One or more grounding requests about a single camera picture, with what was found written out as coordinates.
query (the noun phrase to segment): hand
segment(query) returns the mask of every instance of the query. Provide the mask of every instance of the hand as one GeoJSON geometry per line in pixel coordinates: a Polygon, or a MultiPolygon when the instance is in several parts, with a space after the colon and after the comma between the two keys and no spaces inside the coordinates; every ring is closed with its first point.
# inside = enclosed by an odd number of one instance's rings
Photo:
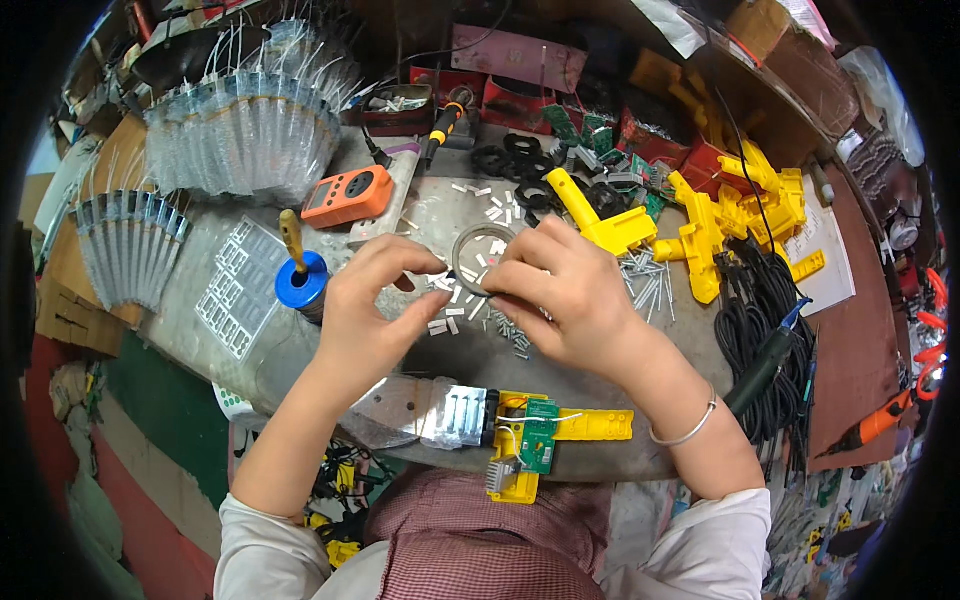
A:
{"type": "Polygon", "coordinates": [[[424,294],[391,322],[374,305],[380,291],[393,283],[413,292],[405,271],[436,275],[445,270],[444,262],[425,246],[381,235],[330,280],[320,347],[311,368],[325,375],[325,397],[338,417],[400,362],[451,296],[445,291],[424,294]]]}
{"type": "Polygon", "coordinates": [[[543,354],[621,385],[636,369],[624,359],[655,331],[635,312],[616,258],[552,215],[516,237],[483,287],[509,294],[491,305],[543,354]]]}

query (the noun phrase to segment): woman's right hand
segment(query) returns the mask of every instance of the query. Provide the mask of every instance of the woman's right hand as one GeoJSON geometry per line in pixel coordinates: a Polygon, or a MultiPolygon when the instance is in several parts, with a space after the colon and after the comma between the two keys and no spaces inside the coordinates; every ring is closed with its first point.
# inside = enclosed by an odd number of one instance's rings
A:
{"type": "Polygon", "coordinates": [[[660,337],[635,312],[616,258],[553,215],[511,242],[483,287],[509,295],[491,305],[544,355],[620,385],[636,351],[660,337]]]}

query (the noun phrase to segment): woman's left hand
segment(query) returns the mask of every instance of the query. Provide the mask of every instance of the woman's left hand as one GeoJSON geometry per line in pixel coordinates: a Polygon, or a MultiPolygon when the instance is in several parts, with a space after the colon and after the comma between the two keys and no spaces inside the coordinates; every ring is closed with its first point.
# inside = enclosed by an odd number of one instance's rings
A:
{"type": "Polygon", "coordinates": [[[324,375],[325,408],[337,417],[346,412],[400,362],[451,297],[445,291],[424,294],[391,322],[374,305],[383,288],[393,283],[413,292],[404,272],[437,275],[445,270],[444,262],[424,245],[381,235],[330,280],[320,347],[308,367],[324,375]]]}

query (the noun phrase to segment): green soldering iron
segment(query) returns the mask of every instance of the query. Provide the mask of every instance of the green soldering iron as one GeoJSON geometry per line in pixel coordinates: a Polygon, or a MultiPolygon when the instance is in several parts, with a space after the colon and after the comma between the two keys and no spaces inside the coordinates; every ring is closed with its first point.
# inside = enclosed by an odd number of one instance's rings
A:
{"type": "Polygon", "coordinates": [[[800,311],[810,302],[813,302],[810,298],[801,298],[797,302],[793,310],[780,322],[780,326],[770,333],[770,337],[763,343],[763,348],[756,354],[750,368],[743,373],[724,398],[735,417],[740,418],[746,413],[777,376],[783,361],[790,353],[793,328],[797,326],[800,311]]]}

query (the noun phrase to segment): coiled black cable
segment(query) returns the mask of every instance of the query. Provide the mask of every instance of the coiled black cable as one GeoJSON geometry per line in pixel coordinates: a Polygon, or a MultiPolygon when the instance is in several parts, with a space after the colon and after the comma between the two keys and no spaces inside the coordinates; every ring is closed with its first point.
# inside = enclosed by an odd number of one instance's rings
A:
{"type": "MultiPolygon", "coordinates": [[[[722,305],[713,330],[736,383],[756,359],[767,337],[796,306],[799,292],[789,266],[780,256],[760,254],[753,240],[733,241],[731,247],[739,262],[726,261],[722,269],[722,305]]],[[[806,319],[797,320],[793,335],[780,372],[739,422],[750,443],[760,447],[788,429],[788,472],[805,472],[809,407],[804,405],[804,391],[813,350],[813,331],[806,319]]]]}

